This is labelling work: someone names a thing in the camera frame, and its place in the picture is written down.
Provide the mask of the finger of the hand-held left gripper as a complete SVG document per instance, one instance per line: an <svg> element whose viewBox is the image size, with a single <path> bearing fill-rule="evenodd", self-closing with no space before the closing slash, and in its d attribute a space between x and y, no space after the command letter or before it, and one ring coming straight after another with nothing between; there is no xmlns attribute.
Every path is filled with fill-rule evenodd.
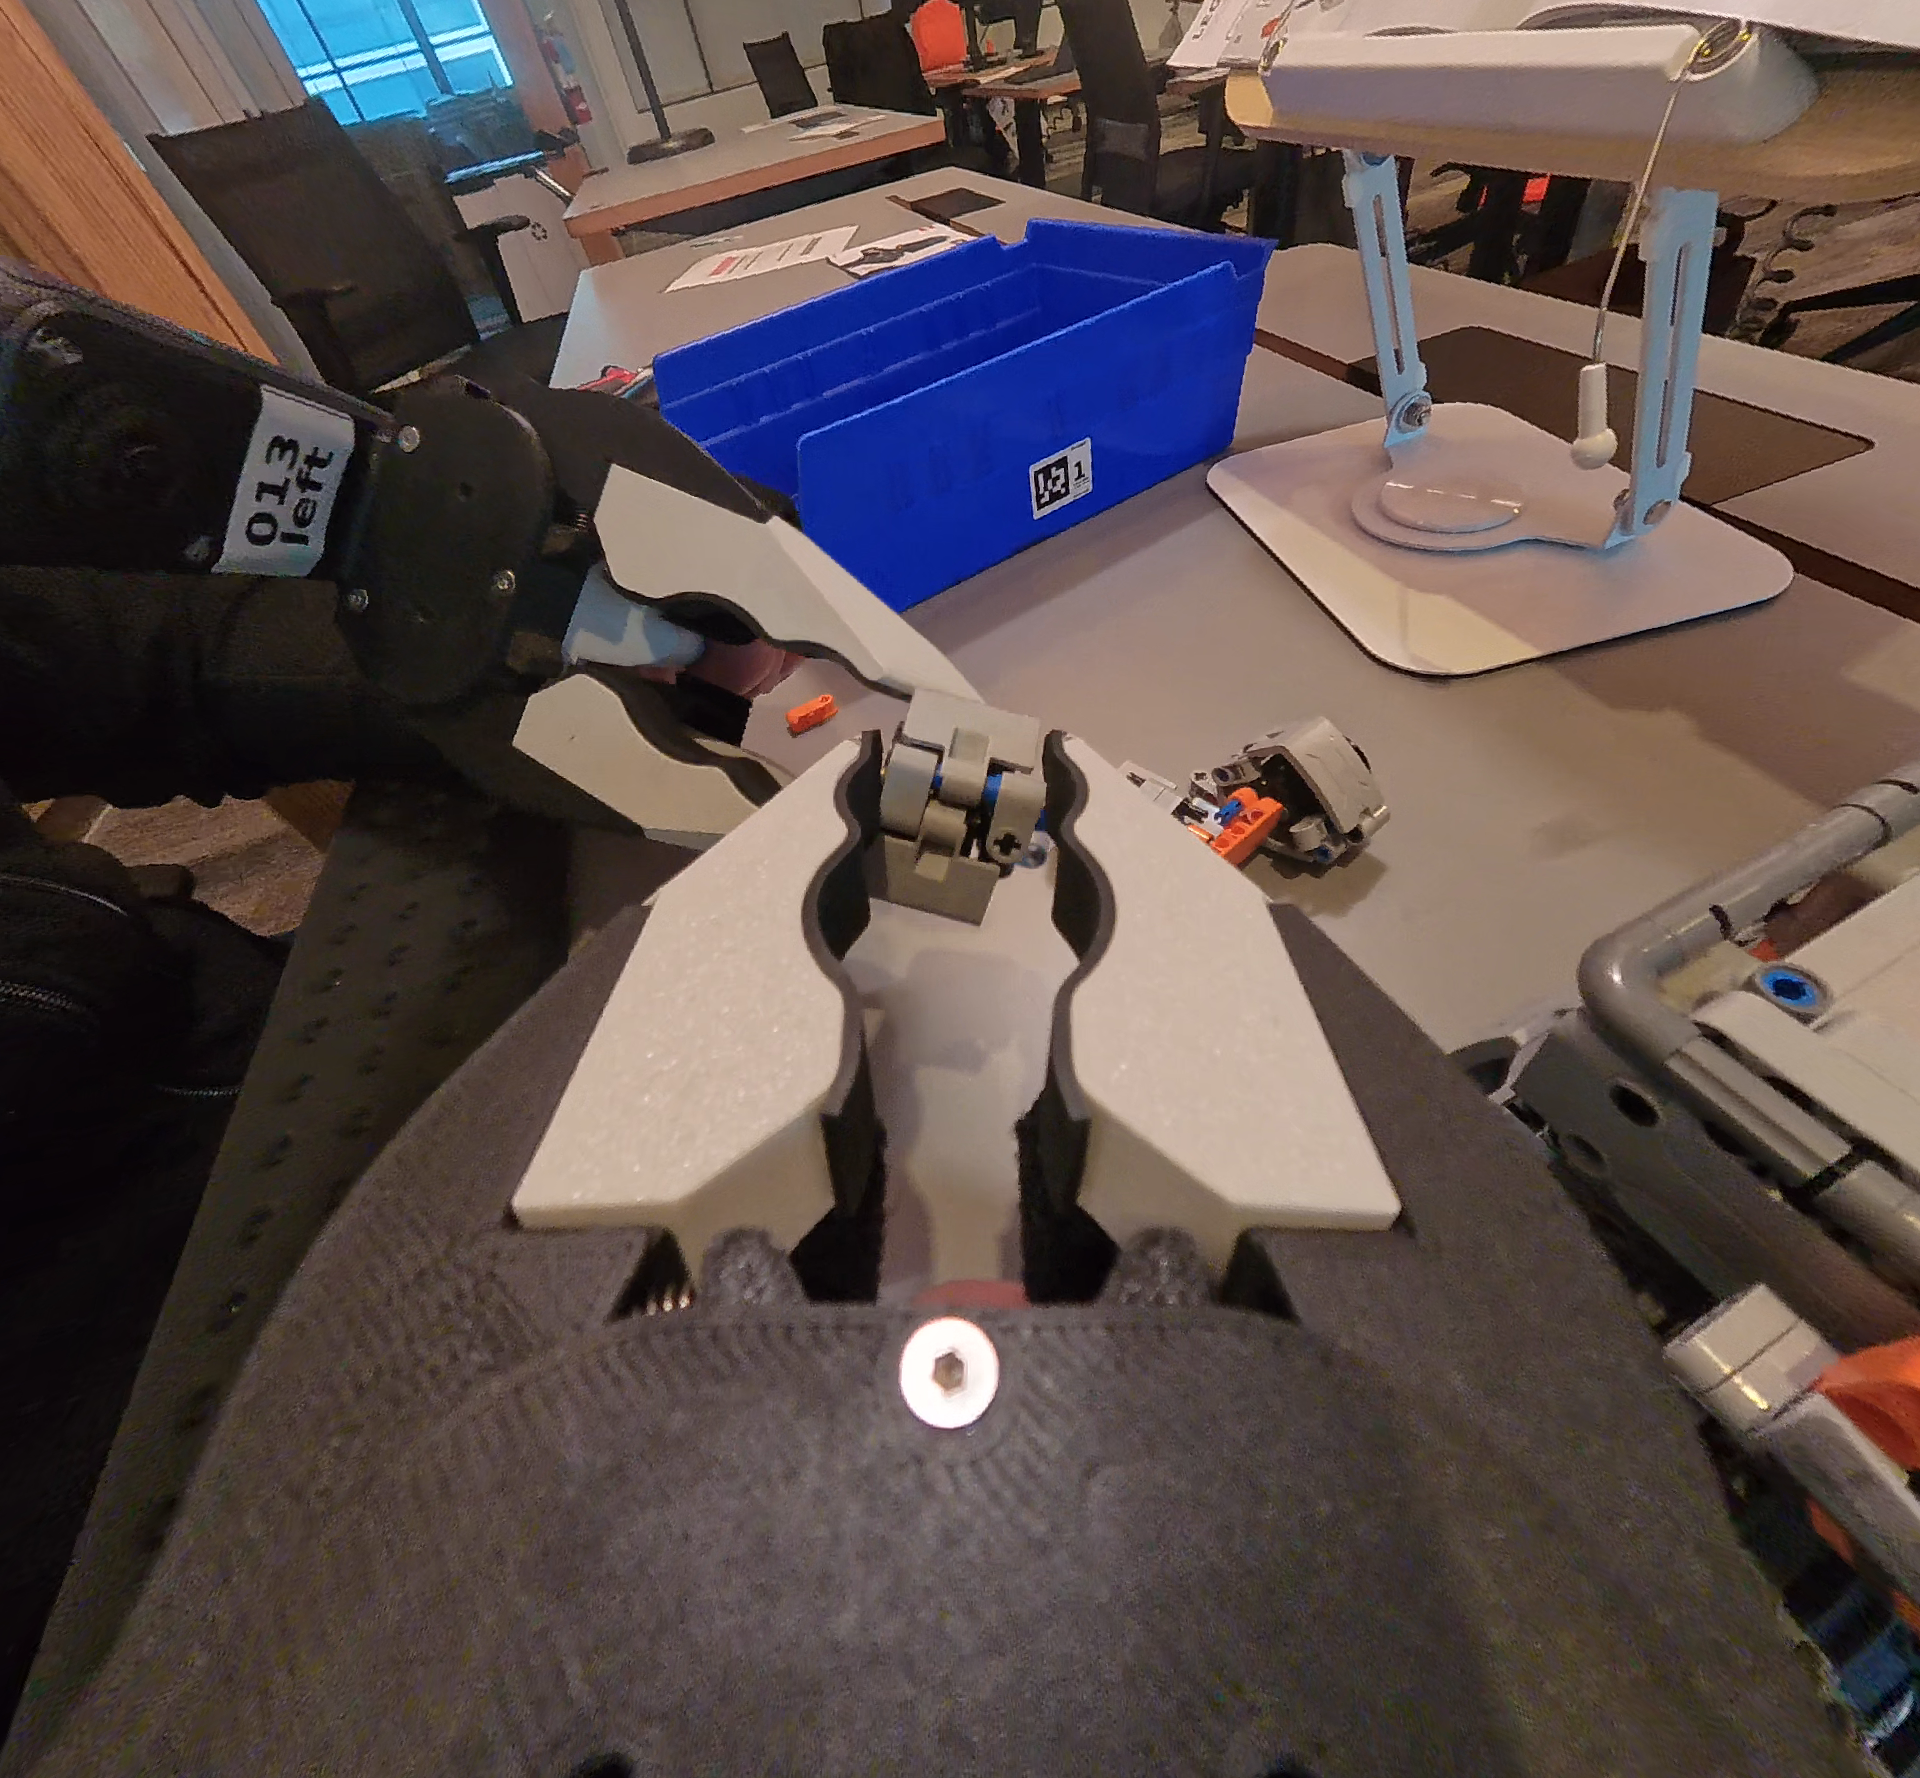
<svg viewBox="0 0 1920 1778"><path fill-rule="evenodd" d="M570 672L535 690L515 747L661 845L707 852L791 783L684 724L639 672Z"/></svg>
<svg viewBox="0 0 1920 1778"><path fill-rule="evenodd" d="M893 695L977 688L896 608L781 517L746 517L651 474L612 467L593 517L593 565L564 634L566 663L684 666L717 631L671 613L717 607L782 652L833 657Z"/></svg>

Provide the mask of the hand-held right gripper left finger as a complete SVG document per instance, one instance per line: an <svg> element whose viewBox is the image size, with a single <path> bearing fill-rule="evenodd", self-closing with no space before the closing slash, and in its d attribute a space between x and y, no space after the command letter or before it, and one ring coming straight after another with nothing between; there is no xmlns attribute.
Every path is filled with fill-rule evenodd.
<svg viewBox="0 0 1920 1778"><path fill-rule="evenodd" d="M880 738L834 745L667 880L515 1193L527 1229L732 1229L801 1248L883 1145L863 1004Z"/></svg>

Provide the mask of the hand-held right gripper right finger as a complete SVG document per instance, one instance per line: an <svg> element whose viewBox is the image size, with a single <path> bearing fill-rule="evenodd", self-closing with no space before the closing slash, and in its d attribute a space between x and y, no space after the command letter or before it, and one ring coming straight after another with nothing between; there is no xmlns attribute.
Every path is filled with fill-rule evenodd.
<svg viewBox="0 0 1920 1778"><path fill-rule="evenodd" d="M1056 994L1042 1174L1116 1245L1380 1232L1401 1213L1276 910L1090 741L1045 738Z"/></svg>

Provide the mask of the grey hinged brick piece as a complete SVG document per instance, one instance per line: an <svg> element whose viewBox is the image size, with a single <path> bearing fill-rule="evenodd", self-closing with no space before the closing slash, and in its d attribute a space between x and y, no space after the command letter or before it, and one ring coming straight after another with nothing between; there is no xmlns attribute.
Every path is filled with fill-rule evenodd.
<svg viewBox="0 0 1920 1778"><path fill-rule="evenodd" d="M919 690L880 768L870 893L977 927L1035 845L1042 813L1041 724Z"/></svg>

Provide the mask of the grey orange brick assembly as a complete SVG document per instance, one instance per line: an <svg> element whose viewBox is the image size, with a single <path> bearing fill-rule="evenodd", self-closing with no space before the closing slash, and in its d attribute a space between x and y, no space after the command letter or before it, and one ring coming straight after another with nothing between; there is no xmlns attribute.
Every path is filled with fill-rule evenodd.
<svg viewBox="0 0 1920 1778"><path fill-rule="evenodd" d="M1132 758L1120 774L1207 848L1326 869L1352 859L1388 820L1374 768L1332 718L1296 718L1172 783Z"/></svg>

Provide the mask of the blue bin with white tag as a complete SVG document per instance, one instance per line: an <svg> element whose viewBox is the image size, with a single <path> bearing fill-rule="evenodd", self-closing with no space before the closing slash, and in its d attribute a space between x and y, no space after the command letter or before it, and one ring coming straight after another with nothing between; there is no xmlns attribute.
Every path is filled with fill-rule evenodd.
<svg viewBox="0 0 1920 1778"><path fill-rule="evenodd" d="M655 360L661 416L911 608L1237 435L1274 245L1030 221Z"/></svg>

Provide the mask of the white paper sheet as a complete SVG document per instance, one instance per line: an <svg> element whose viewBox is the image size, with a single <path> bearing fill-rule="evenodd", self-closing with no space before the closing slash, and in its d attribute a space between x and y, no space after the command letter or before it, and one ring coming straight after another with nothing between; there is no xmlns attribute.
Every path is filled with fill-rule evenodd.
<svg viewBox="0 0 1920 1778"><path fill-rule="evenodd" d="M769 245L727 245L690 263L667 292L707 288L717 282L739 282L752 278L782 275L808 263L838 266L856 243L856 226L805 230L782 236Z"/></svg>

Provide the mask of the white trash bin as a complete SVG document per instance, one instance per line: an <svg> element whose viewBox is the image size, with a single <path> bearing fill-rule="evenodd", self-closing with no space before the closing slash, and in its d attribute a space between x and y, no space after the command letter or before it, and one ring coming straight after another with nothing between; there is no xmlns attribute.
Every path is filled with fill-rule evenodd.
<svg viewBox="0 0 1920 1778"><path fill-rule="evenodd" d="M564 198L557 193L524 172L496 175L489 188L457 188L450 203L465 226L496 221L515 213L532 220L530 229L499 239L518 308L530 321L570 315L583 272L583 249L564 229Z"/></svg>

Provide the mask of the black perforated foam pad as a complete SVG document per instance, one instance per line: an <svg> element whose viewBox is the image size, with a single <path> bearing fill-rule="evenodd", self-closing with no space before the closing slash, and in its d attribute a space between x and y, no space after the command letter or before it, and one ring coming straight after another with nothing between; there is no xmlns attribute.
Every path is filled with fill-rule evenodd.
<svg viewBox="0 0 1920 1778"><path fill-rule="evenodd" d="M267 1015L10 1741L10 1776L830 1776L752 1668L785 1564L697 1618L633 1561L723 1458L697 1380L876 1292L856 1089L798 1248L538 1235L509 1193L636 923L564 959L553 825L365 791Z"/></svg>

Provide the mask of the wooden-edged desk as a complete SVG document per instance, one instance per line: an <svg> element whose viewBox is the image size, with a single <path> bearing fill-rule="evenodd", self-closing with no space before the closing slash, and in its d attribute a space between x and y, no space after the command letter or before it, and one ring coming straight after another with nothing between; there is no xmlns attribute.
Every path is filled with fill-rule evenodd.
<svg viewBox="0 0 1920 1778"><path fill-rule="evenodd" d="M726 230L782 210L788 193L948 144L945 112L815 106L727 129L690 152L622 161L589 175L564 229L593 263L625 230Z"/></svg>

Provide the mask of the black floor lamp stand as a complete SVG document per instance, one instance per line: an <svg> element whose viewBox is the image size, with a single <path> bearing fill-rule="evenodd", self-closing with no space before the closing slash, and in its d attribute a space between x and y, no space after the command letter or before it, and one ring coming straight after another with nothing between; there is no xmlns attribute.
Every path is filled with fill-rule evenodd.
<svg viewBox="0 0 1920 1778"><path fill-rule="evenodd" d="M714 133L707 126L693 126L693 129L671 129L667 126L667 109L661 105L658 81L652 74L651 58L644 51L644 41L639 31L639 19L633 11L631 0L612 0L616 24L622 37L631 45L631 58L636 63L636 71L644 86L644 102L655 123L655 142L636 142L631 148L631 164L642 161L665 161L665 158L678 158L693 149L704 149L714 144Z"/></svg>

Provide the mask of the tracked toy brick robot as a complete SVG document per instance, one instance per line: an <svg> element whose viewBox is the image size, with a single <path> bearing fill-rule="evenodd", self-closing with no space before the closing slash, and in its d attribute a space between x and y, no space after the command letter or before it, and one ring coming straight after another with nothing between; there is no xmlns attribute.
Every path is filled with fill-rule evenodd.
<svg viewBox="0 0 1920 1778"><path fill-rule="evenodd" d="M1598 940L1464 1051L1664 1338L1868 1776L1917 1771L1917 764Z"/></svg>

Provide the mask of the person's black clothing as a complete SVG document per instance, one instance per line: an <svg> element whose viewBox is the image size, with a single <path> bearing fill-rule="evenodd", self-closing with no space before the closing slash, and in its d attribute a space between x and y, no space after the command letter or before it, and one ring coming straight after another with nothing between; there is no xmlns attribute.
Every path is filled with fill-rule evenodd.
<svg viewBox="0 0 1920 1778"><path fill-rule="evenodd" d="M252 1069L287 944L4 800L4 1706Z"/></svg>

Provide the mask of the white tablet stand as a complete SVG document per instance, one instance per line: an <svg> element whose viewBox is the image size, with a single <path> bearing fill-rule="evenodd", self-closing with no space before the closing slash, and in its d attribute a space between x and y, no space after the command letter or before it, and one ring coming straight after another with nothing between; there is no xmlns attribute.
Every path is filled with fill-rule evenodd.
<svg viewBox="0 0 1920 1778"><path fill-rule="evenodd" d="M1482 675L1761 607L1790 559L1684 503L1715 195L1768 182L1892 198L1917 180L1917 58L1810 66L1754 24L1274 37L1231 115L1337 148L1383 416L1209 467L1222 506L1380 663ZM1632 464L1606 360L1575 442L1438 400L1419 354L1397 158L1637 182L1643 321Z"/></svg>

